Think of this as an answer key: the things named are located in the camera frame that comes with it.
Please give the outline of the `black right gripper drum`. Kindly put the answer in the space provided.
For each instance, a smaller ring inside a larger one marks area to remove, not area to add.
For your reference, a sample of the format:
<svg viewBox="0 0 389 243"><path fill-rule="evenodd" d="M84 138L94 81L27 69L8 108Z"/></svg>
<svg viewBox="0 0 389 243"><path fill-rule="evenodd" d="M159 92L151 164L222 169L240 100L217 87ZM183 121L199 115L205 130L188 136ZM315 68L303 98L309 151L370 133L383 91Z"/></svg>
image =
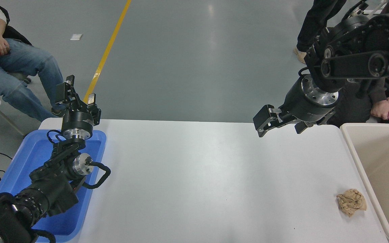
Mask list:
<svg viewBox="0 0 389 243"><path fill-rule="evenodd" d="M321 120L336 106L336 92L320 89L312 78L299 78L280 106L280 118L295 117L305 122Z"/></svg>

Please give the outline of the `bin-side person's right hand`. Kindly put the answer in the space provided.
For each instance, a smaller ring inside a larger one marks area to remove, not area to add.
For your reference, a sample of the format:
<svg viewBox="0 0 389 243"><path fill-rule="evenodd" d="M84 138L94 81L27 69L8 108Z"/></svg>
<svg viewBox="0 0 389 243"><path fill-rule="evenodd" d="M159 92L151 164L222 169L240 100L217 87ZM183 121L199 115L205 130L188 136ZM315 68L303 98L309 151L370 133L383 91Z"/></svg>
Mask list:
<svg viewBox="0 0 389 243"><path fill-rule="evenodd" d="M373 104L370 114L373 117L381 118L382 120L389 119L389 97L386 100L381 100Z"/></svg>

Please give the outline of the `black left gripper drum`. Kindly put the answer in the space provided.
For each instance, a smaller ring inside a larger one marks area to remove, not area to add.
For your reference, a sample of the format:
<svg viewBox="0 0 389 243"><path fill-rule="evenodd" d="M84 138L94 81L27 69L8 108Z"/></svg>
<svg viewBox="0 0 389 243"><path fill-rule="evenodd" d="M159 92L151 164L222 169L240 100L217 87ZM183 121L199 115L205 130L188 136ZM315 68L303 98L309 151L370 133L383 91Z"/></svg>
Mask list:
<svg viewBox="0 0 389 243"><path fill-rule="evenodd" d="M88 112L68 110L62 121L61 131L80 129L91 133L93 131L93 116Z"/></svg>

